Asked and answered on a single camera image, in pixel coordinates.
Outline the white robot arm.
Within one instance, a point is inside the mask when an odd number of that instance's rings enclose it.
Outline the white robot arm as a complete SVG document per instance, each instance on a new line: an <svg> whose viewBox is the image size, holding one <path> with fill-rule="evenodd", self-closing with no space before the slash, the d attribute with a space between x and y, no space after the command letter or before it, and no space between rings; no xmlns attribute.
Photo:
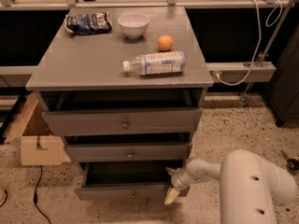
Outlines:
<svg viewBox="0 0 299 224"><path fill-rule="evenodd" d="M221 224L278 224L275 208L294 202L298 193L288 171L247 150L228 153L220 164L191 157L184 167L167 172L171 187L166 205L192 184L219 181Z"/></svg>

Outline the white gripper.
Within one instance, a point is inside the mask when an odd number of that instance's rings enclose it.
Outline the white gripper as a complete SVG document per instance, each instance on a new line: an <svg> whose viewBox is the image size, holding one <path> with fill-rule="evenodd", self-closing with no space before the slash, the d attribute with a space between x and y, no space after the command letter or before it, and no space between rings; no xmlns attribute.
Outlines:
<svg viewBox="0 0 299 224"><path fill-rule="evenodd" d="M180 194L180 191L186 189L190 184L196 183L199 173L189 168L172 169L166 167L165 170L171 176L171 185L164 199L164 204L171 204Z"/></svg>

